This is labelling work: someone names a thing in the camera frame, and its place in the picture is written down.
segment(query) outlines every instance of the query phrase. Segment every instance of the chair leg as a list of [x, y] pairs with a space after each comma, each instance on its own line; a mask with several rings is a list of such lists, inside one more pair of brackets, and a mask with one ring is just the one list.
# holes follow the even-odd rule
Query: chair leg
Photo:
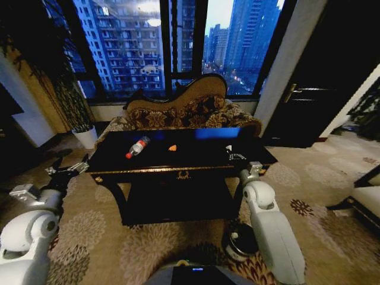
[[347, 197], [344, 199], [342, 202], [332, 205], [332, 206], [327, 206], [327, 210], [345, 210], [349, 209], [352, 207], [353, 200], [351, 197]]

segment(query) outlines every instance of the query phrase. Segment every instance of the table leg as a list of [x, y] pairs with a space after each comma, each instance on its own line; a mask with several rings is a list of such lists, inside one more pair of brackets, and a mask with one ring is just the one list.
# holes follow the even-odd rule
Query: table leg
[[115, 181], [108, 179], [98, 179], [94, 177], [94, 180], [97, 184], [104, 186], [112, 193], [119, 208], [121, 223], [123, 224], [123, 226], [127, 225], [125, 217], [126, 199], [120, 186]]

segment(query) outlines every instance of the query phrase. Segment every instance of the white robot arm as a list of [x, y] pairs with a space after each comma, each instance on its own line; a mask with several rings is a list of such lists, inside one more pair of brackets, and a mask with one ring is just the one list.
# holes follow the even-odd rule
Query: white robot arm
[[243, 195], [251, 212], [251, 223], [260, 253], [274, 277], [283, 284], [305, 283], [305, 260], [292, 227], [280, 211], [269, 184], [243, 170]]
[[26, 212], [11, 220], [1, 233], [2, 284], [45, 284], [49, 272], [47, 252], [58, 219], [50, 211]]
[[62, 202], [71, 178], [88, 168], [88, 156], [71, 167], [58, 168], [62, 159], [47, 171], [51, 176], [41, 190], [32, 184], [15, 187], [9, 194], [30, 211], [11, 220], [0, 235], [0, 283], [44, 285], [48, 279], [48, 250], [63, 213]]

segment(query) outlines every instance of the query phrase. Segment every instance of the black door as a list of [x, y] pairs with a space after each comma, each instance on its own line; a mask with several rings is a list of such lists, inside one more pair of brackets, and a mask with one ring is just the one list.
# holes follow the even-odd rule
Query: black door
[[311, 146], [379, 63], [380, 1], [330, 0], [265, 130], [267, 145]]

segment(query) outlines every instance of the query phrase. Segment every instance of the coffee table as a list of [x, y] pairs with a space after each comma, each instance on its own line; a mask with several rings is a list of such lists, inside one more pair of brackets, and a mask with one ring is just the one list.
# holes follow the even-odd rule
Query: coffee table
[[[150, 143], [126, 159], [142, 136]], [[169, 147], [175, 145], [176, 151]], [[226, 146], [246, 160], [229, 160]], [[233, 219], [239, 214], [242, 187], [232, 196], [224, 181], [238, 177], [249, 162], [264, 173], [277, 160], [250, 128], [173, 129], [110, 132], [87, 170], [114, 196], [123, 225], [204, 219]], [[128, 199], [118, 183], [131, 182]]]

